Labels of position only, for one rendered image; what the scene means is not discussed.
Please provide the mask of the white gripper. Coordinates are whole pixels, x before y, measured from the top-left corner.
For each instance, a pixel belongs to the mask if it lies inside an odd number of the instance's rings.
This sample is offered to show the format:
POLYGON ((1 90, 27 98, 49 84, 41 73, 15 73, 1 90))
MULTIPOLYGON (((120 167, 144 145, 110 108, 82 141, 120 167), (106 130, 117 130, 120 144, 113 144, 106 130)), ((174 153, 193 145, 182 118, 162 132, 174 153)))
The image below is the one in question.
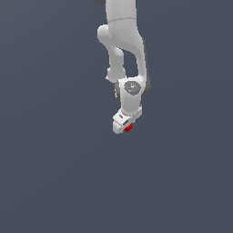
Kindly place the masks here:
POLYGON ((138 108, 138 111, 134 115, 130 115, 130 116, 124 115, 122 113, 122 110, 119 109, 117 113, 113 116, 113 131, 116 134, 126 132, 124 131, 124 129, 127 126, 129 126, 131 123, 133 127, 133 124, 136 122, 136 120, 139 117, 141 117, 141 115, 142 115, 142 106, 138 108))

